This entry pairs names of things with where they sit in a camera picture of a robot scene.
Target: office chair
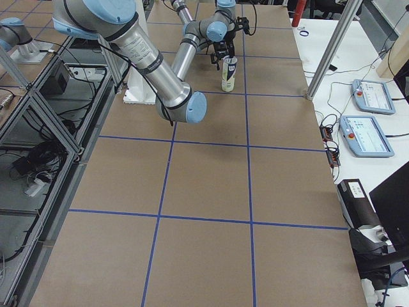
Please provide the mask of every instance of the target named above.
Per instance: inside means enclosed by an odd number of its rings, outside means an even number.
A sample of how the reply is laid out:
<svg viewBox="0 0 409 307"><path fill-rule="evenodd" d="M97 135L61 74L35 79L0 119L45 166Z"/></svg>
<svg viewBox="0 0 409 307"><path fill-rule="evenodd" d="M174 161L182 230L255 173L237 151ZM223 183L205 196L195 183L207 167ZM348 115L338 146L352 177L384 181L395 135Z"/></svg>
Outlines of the office chair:
<svg viewBox="0 0 409 307"><path fill-rule="evenodd" d="M323 12L322 17L326 19L330 15L330 19L335 13L342 14L344 11L345 5L337 4L335 0L310 0L309 7L309 18L314 18L314 11L319 10ZM362 12L362 4L359 6L357 15L360 15Z"/></svg>

